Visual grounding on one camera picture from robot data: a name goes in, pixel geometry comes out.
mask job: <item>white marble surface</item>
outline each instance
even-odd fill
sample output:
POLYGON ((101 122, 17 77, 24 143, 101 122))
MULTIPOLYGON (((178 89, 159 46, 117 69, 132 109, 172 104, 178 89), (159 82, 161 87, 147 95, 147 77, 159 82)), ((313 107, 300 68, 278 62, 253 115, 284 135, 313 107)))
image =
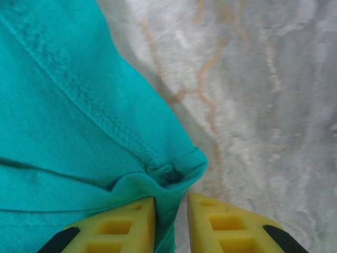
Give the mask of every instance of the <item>white marble surface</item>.
POLYGON ((309 252, 336 252, 337 1, 98 2, 120 53, 210 160, 191 190, 277 220, 309 252))

